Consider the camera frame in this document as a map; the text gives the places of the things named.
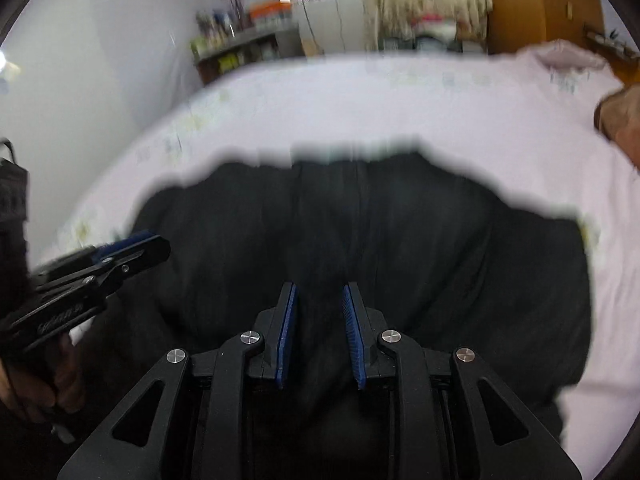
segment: wooden cabinet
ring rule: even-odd
[[[585,24],[604,30],[600,0],[494,0],[489,51],[515,52],[529,44],[558,39],[588,48],[582,34]]]

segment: orange object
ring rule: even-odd
[[[252,20],[257,18],[264,18],[270,14],[277,14],[280,12],[289,12],[291,10],[291,2],[281,2],[280,0],[267,0],[255,4],[249,8],[249,16]]]

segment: white bedding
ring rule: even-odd
[[[135,142],[80,201],[44,259],[127,233],[154,190],[196,182],[230,153],[286,165],[292,150],[331,157],[419,143],[508,203],[582,221],[593,341],[582,381],[560,402],[565,449],[589,480],[640,410],[640,178],[592,125],[599,99],[619,86],[608,67],[549,72],[535,49],[256,65],[202,91]]]

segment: black fabric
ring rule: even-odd
[[[172,256],[127,284],[83,340],[78,434],[168,349],[218,347],[291,280],[300,317],[286,397],[273,407],[278,431],[266,440],[308,478],[376,478],[384,429],[358,396],[337,301],[353,280],[367,306],[421,345],[479,352],[559,436],[552,399],[579,380],[590,344],[575,222],[510,208],[407,154],[290,170],[225,164],[153,196],[134,230],[143,228],[166,237]]]

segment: black cable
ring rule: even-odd
[[[320,45],[318,45],[318,42],[316,41],[316,35],[314,34],[314,30],[311,27],[311,21],[309,21],[309,15],[306,13],[305,0],[302,0],[302,8],[305,9],[306,24],[309,26],[309,31],[311,32],[311,38],[314,40],[314,43],[316,44],[316,48],[320,52],[324,52],[324,50],[322,50],[322,48],[320,48]]]
[[[340,39],[342,40],[342,48],[347,52],[347,46],[344,43],[344,36],[342,34],[342,16],[340,15],[340,7],[338,7],[338,0],[335,0],[335,11],[338,13],[338,19],[340,20]]]

